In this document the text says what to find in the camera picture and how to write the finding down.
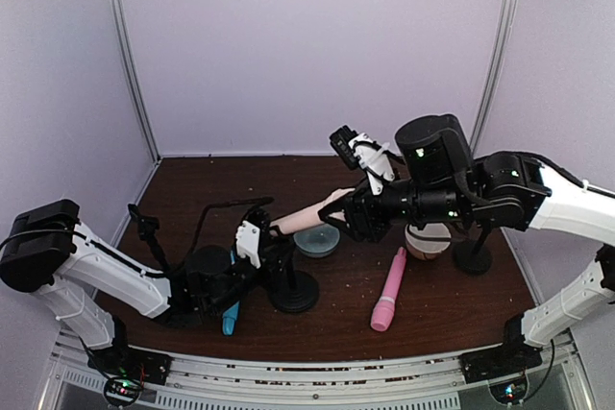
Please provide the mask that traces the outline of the cream toy microphone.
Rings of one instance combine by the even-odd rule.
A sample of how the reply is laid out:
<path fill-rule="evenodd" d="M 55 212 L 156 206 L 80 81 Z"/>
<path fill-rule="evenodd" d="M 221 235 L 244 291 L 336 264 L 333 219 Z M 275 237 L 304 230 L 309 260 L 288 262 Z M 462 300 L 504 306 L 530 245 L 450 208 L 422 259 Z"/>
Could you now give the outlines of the cream toy microphone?
<path fill-rule="evenodd" d="M 321 202 L 272 221 L 270 223 L 269 233 L 272 236 L 287 236 L 295 232 L 320 226 L 323 224 L 323 221 L 319 217 L 320 210 L 326 205 L 354 191 L 354 188 L 336 189 Z"/>

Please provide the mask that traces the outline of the pink toy microphone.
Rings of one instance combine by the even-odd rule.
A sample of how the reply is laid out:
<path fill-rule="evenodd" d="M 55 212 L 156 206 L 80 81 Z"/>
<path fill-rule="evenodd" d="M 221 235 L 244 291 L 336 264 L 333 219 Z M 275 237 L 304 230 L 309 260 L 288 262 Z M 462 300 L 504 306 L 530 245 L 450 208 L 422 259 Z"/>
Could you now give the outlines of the pink toy microphone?
<path fill-rule="evenodd" d="M 407 250 L 400 247 L 394 255 L 381 295 L 372 311 L 370 327 L 377 332 L 387 331 L 394 319 L 396 301 L 402 285 L 407 261 Z"/>

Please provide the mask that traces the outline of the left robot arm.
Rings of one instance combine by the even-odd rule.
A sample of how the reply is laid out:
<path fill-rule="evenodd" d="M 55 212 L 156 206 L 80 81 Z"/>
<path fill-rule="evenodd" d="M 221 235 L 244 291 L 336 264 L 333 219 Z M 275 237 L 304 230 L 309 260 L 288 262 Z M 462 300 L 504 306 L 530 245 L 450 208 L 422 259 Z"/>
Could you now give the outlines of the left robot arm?
<path fill-rule="evenodd" d="M 83 289 L 88 284 L 163 326 L 200 325 L 240 301 L 265 276 L 259 227 L 244 221 L 234 257 L 217 246 L 188 255 L 174 269 L 155 270 L 114 248 L 59 200 L 19 214 L 1 244 L 1 279 L 42 302 L 91 350 L 125 345 L 125 328 Z"/>

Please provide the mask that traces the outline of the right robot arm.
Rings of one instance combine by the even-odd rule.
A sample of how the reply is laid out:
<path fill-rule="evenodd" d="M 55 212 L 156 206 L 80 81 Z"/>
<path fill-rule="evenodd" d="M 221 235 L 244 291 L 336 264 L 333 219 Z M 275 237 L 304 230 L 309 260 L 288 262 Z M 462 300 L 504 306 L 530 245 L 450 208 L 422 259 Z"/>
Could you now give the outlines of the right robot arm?
<path fill-rule="evenodd" d="M 325 205 L 319 218 L 353 240 L 379 242 L 395 221 L 477 226 L 479 240 L 462 244 L 458 265 L 474 261 L 492 229 L 547 229 L 602 243 L 573 282 L 510 321 L 509 345 L 541 349 L 559 332 L 614 298 L 614 195 L 574 177 L 546 157 L 499 151 L 474 159 L 458 119 L 427 115 L 395 134 L 400 153 L 347 126 L 330 143 L 363 185 Z"/>

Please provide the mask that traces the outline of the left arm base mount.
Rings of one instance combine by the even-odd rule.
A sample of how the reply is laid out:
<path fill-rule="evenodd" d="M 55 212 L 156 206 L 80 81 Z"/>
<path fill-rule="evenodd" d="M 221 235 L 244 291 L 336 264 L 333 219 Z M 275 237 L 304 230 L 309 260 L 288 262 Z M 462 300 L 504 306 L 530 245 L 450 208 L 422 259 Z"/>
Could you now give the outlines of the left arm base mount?
<path fill-rule="evenodd" d="M 114 337 L 108 348 L 93 350 L 84 341 L 82 347 L 88 365 L 105 378 L 103 398 L 114 409 L 135 404 L 146 384 L 164 385 L 172 358 L 168 354 L 139 350 L 129 346 L 125 324 L 112 316 Z"/>

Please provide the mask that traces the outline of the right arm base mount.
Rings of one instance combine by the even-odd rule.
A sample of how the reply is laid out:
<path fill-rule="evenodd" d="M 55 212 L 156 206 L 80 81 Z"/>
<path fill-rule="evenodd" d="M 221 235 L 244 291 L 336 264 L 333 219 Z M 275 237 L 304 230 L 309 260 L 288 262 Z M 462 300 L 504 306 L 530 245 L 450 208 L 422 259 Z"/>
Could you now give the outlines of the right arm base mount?
<path fill-rule="evenodd" d="M 507 382 L 490 385 L 491 396 L 501 404 L 521 404 L 531 396 L 528 369 L 542 364 L 542 348 L 526 343 L 522 332 L 523 315 L 519 314 L 504 324 L 504 339 L 499 346 L 462 353 L 460 369 L 466 384 L 492 381 L 519 374 Z"/>

